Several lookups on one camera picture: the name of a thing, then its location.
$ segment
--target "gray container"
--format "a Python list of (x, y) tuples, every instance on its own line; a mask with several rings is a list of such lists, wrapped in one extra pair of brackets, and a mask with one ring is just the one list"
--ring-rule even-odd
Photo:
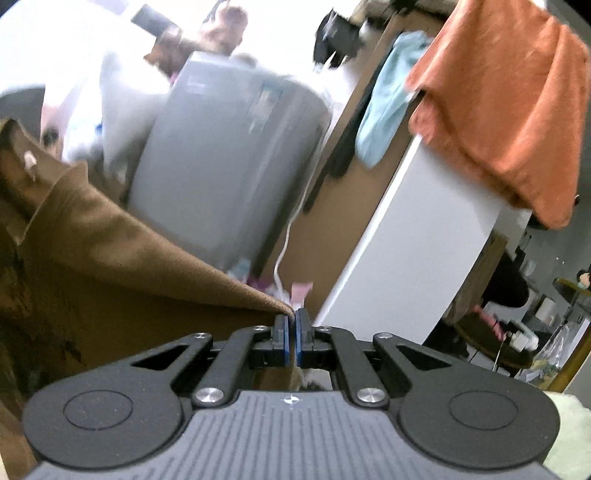
[(325, 101), (307, 86), (193, 54), (150, 133), (129, 211), (219, 270), (248, 259), (258, 273), (329, 123)]

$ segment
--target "clear plastic bag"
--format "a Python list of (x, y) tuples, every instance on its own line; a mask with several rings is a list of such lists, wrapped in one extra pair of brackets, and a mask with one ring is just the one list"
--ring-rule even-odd
[(562, 359), (569, 334), (570, 327), (566, 324), (534, 357), (531, 368), (523, 370), (517, 378), (546, 390), (564, 366)]

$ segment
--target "ribbed gray surface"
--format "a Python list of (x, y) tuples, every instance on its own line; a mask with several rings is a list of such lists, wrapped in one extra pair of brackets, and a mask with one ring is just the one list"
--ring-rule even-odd
[[(291, 395), (297, 400), (290, 401)], [(551, 480), (540, 465), (511, 472), (457, 471), (418, 453), (383, 412), (340, 392), (243, 392), (197, 413), (181, 438), (142, 465), (73, 472), (42, 464), (28, 480)]]

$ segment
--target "plush toy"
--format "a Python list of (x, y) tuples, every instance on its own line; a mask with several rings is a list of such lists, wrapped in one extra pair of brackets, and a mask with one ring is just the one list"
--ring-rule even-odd
[(589, 277), (590, 275), (587, 270), (579, 270), (577, 273), (577, 280), (579, 281), (578, 287), (591, 291), (591, 278)]

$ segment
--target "triangular cutout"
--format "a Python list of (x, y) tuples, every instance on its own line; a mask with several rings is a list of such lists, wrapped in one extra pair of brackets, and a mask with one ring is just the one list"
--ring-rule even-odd
[(413, 350), (406, 345), (397, 345), (397, 348), (400, 350), (400, 353), (402, 353), (408, 359), (408, 361), (410, 361), (415, 366), (415, 368), (423, 372), (437, 370), (438, 368), (447, 368), (450, 366), (449, 364), (442, 362), (437, 358), (433, 358), (432, 356), (428, 356), (425, 353)]
[(177, 345), (172, 347), (170, 350), (157, 353), (156, 355), (144, 358), (139, 362), (133, 364), (133, 367), (147, 368), (148, 370), (162, 371), (166, 370), (173, 362), (181, 356), (187, 349), (187, 345)]

